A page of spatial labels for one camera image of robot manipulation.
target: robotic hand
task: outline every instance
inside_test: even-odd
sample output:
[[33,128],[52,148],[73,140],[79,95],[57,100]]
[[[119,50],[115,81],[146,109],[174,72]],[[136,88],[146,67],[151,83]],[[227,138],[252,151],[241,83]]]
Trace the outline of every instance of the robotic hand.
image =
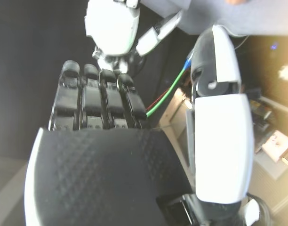
[[[113,20],[92,24],[109,11]],[[164,132],[149,129],[132,79],[113,72],[132,47],[139,13],[134,0],[89,1],[86,31],[98,46],[100,70],[85,65],[81,73],[72,61],[63,66],[48,130],[39,130],[28,165],[27,226],[216,226],[258,220],[254,204],[256,219],[240,214],[252,171],[253,129],[228,35],[214,26],[193,49],[193,108],[187,112],[193,188]],[[139,40],[138,54],[153,49],[180,17],[151,28]]]

